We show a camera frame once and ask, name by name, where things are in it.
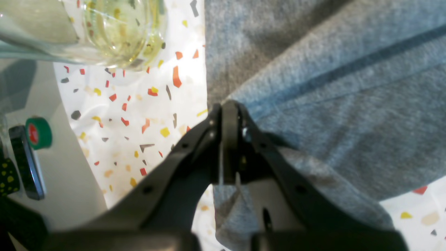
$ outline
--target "confetti pattern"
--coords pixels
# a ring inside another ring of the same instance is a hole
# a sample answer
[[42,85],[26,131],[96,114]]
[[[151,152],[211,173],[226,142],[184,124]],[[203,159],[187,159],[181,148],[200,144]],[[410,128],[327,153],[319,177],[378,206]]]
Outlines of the confetti pattern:
[[[65,3],[82,10],[80,1]],[[157,58],[142,71],[54,64],[68,121],[108,208],[150,175],[177,144],[182,131],[186,133],[206,118],[207,112],[197,117],[207,108],[205,37],[200,29],[204,27],[204,1],[166,0],[165,5],[167,30],[174,32],[169,32]],[[73,10],[67,13],[74,25],[82,20]],[[122,17],[123,9],[113,15]],[[144,25],[142,20],[133,22]],[[88,34],[79,37],[85,39]],[[207,201],[199,202],[194,219],[199,227],[193,229],[201,242],[204,239],[204,250],[221,251],[224,247],[214,237],[212,190],[203,198]]]
[[411,251],[446,250],[446,177],[381,202]]

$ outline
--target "gray fabric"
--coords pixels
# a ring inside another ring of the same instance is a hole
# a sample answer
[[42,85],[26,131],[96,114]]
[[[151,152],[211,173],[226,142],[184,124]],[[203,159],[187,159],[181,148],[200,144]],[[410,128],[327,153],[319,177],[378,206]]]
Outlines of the gray fabric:
[[[446,175],[446,1],[208,1],[209,104],[245,104],[333,203],[379,228],[378,201]],[[217,239],[258,231],[245,188],[214,187]]]

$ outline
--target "glass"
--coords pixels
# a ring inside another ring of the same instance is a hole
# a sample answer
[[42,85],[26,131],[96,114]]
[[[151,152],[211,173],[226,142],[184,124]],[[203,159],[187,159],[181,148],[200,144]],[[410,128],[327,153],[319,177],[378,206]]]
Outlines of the glass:
[[141,70],[166,20],[163,0],[0,1],[0,57]]

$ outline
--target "black bracket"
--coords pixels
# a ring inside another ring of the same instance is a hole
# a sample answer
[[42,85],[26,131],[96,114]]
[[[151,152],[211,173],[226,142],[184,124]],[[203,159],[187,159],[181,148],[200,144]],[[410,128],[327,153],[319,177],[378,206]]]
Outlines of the black bracket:
[[53,234],[45,250],[200,250],[190,229],[209,184],[249,186],[263,223],[252,250],[407,250],[399,233],[375,230],[325,199],[235,101],[214,105],[119,204]]

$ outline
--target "phone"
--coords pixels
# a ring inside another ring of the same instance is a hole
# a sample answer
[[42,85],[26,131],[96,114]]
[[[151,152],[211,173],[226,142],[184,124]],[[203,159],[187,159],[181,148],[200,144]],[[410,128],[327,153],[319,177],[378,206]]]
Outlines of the phone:
[[34,160],[33,150],[26,137],[25,127],[23,125],[15,126],[9,129],[9,138],[11,139],[12,150],[17,162],[20,177],[25,187],[26,195],[34,200],[44,198],[43,186],[37,172],[36,161]]

